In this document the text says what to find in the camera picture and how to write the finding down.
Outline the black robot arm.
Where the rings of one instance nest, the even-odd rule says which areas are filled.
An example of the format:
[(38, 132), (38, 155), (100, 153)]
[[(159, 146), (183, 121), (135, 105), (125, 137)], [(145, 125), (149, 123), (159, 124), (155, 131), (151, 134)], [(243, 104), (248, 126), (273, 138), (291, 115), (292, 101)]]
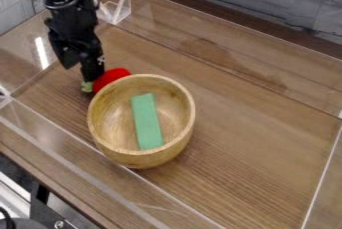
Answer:
[(94, 33), (98, 5), (93, 0), (44, 0), (50, 16), (44, 20), (48, 38), (65, 69), (80, 64), (84, 82), (104, 74), (101, 43)]

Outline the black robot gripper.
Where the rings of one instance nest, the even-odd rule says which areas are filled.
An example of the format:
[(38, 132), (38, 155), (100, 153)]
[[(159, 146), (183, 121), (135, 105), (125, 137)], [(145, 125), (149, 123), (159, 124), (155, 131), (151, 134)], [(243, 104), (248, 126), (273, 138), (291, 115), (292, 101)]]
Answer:
[(82, 79), (93, 82), (104, 74), (105, 61), (94, 33), (97, 6), (92, 2), (66, 2), (46, 3), (45, 8), (50, 16), (44, 24), (58, 62), (65, 69), (80, 62)]

